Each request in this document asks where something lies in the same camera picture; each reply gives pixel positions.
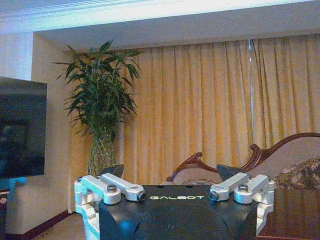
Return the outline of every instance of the white wall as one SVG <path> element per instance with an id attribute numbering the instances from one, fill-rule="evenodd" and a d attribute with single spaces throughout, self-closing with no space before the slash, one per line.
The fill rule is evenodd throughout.
<path id="1" fill-rule="evenodd" d="M 0 76 L 48 83 L 45 175 L 26 178 L 8 204 L 6 232 L 24 234 L 67 210 L 71 120 L 64 110 L 69 89 L 57 81 L 66 53 L 33 33 L 0 36 Z"/>
<path id="2" fill-rule="evenodd" d="M 33 33 L 0 35 L 0 76 L 31 80 Z"/>

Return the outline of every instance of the metal bolt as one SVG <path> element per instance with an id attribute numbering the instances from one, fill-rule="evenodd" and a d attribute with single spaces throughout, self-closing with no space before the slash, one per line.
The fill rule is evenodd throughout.
<path id="1" fill-rule="evenodd" d="M 106 186 L 106 191 L 108 193 L 115 193 L 117 191 L 117 186 L 114 184 L 109 184 L 108 186 Z"/>
<path id="2" fill-rule="evenodd" d="M 146 195 L 146 193 L 141 192 L 137 197 L 138 197 L 138 200 L 139 200 L 140 202 L 143 202 L 144 200 L 146 200 L 147 195 Z"/>
<path id="3" fill-rule="evenodd" d="M 212 191 L 209 193 L 209 197 L 213 200 L 213 201 L 217 201 L 219 198 L 219 193 L 217 191 Z"/>
<path id="4" fill-rule="evenodd" d="M 248 192 L 249 187 L 247 184 L 244 183 L 244 184 L 239 184 L 238 189 L 240 192 Z"/>

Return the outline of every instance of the ceiling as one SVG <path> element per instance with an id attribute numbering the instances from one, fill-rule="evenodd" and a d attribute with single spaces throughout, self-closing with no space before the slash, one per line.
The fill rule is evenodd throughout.
<path id="1" fill-rule="evenodd" d="M 35 32 L 66 51 L 109 39 L 128 49 L 320 33 L 319 0 L 212 2 L 0 0 L 0 35 Z"/>

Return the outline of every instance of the black tv screen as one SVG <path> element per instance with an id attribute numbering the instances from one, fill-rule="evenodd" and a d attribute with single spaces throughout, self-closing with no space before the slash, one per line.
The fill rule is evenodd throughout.
<path id="1" fill-rule="evenodd" d="M 0 179 L 45 174 L 47 84 L 0 77 Z"/>

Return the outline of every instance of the wooden sofa frame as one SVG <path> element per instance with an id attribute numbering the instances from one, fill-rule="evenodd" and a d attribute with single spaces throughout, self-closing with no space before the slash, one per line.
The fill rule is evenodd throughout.
<path id="1" fill-rule="evenodd" d="M 314 132 L 304 132 L 304 133 L 298 133 L 291 136 L 288 136 L 284 138 L 283 140 L 279 141 L 274 146 L 262 149 L 256 144 L 250 145 L 250 148 L 253 150 L 253 153 L 249 159 L 249 161 L 242 167 L 240 167 L 240 170 L 242 172 L 248 172 L 255 168 L 256 166 L 260 165 L 263 161 L 265 161 L 270 155 L 272 155 L 275 151 L 277 151 L 279 148 L 284 146 L 285 144 L 289 143 L 292 140 L 298 139 L 298 138 L 304 138 L 304 137 L 316 137 L 320 139 L 319 133 Z M 202 153 L 197 152 L 196 154 L 189 157 L 187 160 L 185 160 L 183 163 L 181 163 L 173 172 L 173 174 L 166 178 L 167 182 L 173 182 L 177 174 L 184 170 L 184 169 L 203 169 L 207 170 L 213 173 L 218 173 L 218 170 L 216 168 L 210 167 L 203 163 L 201 161 Z"/>

